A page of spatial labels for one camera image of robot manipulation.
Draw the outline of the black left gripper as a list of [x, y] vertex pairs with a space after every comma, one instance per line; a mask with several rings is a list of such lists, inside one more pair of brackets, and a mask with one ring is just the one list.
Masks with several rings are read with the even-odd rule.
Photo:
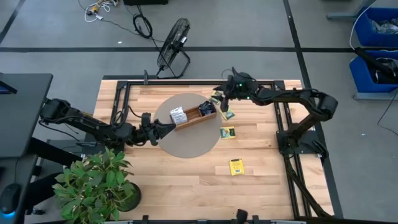
[[158, 119], [154, 121], [156, 127], [157, 127], [157, 139], [155, 137], [155, 129], [152, 126], [152, 123], [150, 122], [150, 113], [143, 113], [141, 115], [141, 124], [139, 125], [139, 130], [137, 132], [137, 145], [138, 146], [143, 146], [147, 141], [150, 141], [150, 143], [153, 146], [157, 146], [158, 142], [157, 139], [163, 139], [173, 131], [176, 127], [176, 124], [174, 123], [168, 123], [164, 124], [160, 122]]

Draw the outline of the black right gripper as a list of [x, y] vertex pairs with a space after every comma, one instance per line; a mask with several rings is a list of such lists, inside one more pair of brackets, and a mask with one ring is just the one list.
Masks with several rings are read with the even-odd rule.
[[233, 74], [228, 76], [228, 81], [224, 85], [223, 91], [217, 91], [222, 112], [227, 112], [229, 109], [229, 100], [246, 100], [249, 97], [249, 75], [244, 72], [238, 72], [234, 67], [231, 70]]

